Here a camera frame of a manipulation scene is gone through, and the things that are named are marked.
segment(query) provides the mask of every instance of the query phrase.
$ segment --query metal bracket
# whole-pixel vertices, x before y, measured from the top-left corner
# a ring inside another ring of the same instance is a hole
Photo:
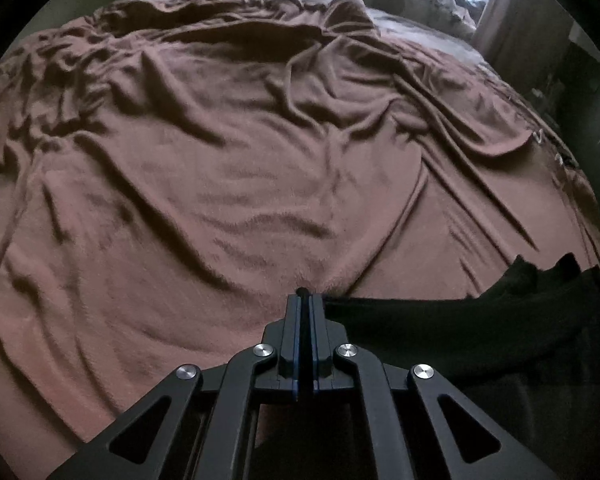
[[[557,479],[433,368],[383,365],[299,289],[262,343],[179,367],[48,480],[247,480],[259,406],[325,399],[362,407],[377,480]]]

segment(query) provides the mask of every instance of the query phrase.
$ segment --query bed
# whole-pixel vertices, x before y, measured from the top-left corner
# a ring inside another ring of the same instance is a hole
[[[573,156],[466,43],[364,0],[119,0],[0,63],[0,453],[45,478],[298,286],[600,266]]]

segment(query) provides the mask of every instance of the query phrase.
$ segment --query black cloth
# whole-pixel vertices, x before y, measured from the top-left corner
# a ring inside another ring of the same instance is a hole
[[[476,299],[327,298],[349,340],[401,368],[426,363],[562,478],[596,478],[600,271],[522,258]]]

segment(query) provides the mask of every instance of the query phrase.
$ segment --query dark wall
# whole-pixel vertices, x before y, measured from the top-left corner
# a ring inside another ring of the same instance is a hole
[[[556,119],[600,206],[600,64],[572,43],[557,76],[566,90]]]

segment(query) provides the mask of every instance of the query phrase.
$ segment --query silver screw head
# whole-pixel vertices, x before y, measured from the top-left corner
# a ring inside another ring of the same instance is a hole
[[[416,377],[421,379],[430,379],[433,377],[433,368],[429,365],[415,365],[413,367],[413,373],[416,374]]]
[[[358,353],[358,348],[355,345],[352,345],[351,343],[344,343],[344,345],[338,346],[337,352],[342,357],[353,357],[355,354]]]
[[[267,357],[273,354],[273,346],[266,343],[260,343],[253,347],[253,353],[258,357]]]
[[[176,377],[183,381],[193,379],[198,374],[198,369],[194,365],[182,365],[176,370]]]

